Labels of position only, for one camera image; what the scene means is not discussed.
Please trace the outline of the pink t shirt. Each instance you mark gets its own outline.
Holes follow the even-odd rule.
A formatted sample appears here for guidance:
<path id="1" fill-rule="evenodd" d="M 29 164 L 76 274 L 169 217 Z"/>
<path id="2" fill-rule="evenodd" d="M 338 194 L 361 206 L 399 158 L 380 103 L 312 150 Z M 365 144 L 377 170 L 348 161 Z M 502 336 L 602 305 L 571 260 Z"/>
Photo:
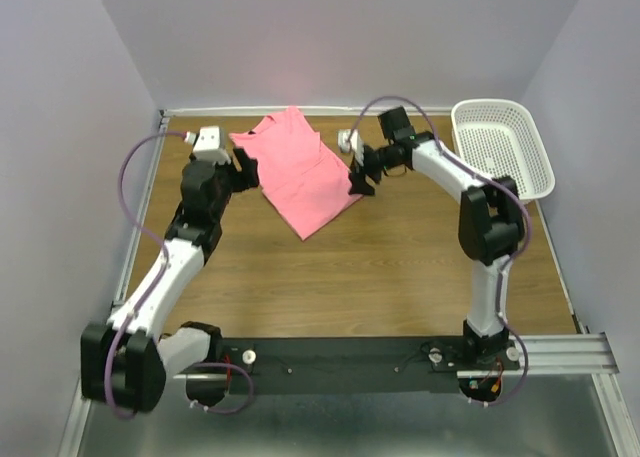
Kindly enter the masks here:
<path id="1" fill-rule="evenodd" d="M 349 193 L 348 167 L 297 107 L 272 113 L 230 138 L 258 162 L 263 195 L 301 240 L 360 199 Z"/>

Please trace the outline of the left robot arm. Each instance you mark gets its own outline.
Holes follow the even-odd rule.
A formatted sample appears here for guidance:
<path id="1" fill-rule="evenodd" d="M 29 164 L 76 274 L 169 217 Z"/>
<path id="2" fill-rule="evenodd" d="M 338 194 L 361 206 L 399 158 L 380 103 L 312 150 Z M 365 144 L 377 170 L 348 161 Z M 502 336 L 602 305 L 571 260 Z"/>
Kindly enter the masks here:
<path id="1" fill-rule="evenodd" d="M 160 336 L 187 284 L 216 249 L 232 194 L 259 184 L 257 161 L 242 148 L 233 153 L 223 164 L 191 156 L 182 172 L 181 201 L 153 266 L 125 305 L 81 335 L 82 394 L 121 418 L 153 410 L 166 381 L 181 371 L 194 366 L 209 372 L 221 362 L 215 326 L 188 323 L 166 341 Z"/>

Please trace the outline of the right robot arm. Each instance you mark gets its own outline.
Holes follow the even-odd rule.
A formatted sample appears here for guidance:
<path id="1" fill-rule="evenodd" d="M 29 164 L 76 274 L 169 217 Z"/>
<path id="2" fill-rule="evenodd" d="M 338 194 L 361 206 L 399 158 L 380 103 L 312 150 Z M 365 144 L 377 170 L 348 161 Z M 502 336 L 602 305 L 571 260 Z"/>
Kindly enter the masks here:
<path id="1" fill-rule="evenodd" d="M 463 322 L 460 356 L 480 369 L 509 347 L 506 319 L 508 277 L 514 259 L 528 246 L 530 217 L 510 177 L 491 178 L 472 169 L 439 139 L 435 129 L 418 132 L 405 109 L 378 116 L 387 144 L 365 144 L 356 126 L 338 133 L 341 152 L 350 154 L 351 195 L 373 196 L 387 172 L 405 167 L 444 189 L 458 204 L 458 242 L 473 262 L 471 308 Z"/>

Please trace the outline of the white plastic basket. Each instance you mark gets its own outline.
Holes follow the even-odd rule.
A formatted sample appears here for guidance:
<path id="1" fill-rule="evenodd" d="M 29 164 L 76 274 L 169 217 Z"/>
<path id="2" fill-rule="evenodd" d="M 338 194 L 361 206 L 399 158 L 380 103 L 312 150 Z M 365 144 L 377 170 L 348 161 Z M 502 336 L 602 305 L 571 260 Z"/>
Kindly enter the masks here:
<path id="1" fill-rule="evenodd" d="M 547 197 L 555 175 L 531 113 L 506 99 L 469 99 L 451 110 L 455 152 L 493 177 L 509 176 L 526 202 Z"/>

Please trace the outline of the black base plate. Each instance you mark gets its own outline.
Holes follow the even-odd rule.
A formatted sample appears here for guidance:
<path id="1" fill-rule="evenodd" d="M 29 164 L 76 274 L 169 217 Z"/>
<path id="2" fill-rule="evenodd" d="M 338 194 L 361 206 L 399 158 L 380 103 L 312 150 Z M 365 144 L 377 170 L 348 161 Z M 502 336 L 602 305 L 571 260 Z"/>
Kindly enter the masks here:
<path id="1" fill-rule="evenodd" d="M 232 370 L 192 367 L 186 394 L 212 404 L 248 394 L 470 392 L 493 400 L 492 385 L 519 369 L 514 344 L 478 350 L 463 336 L 224 338 L 221 362 Z"/>

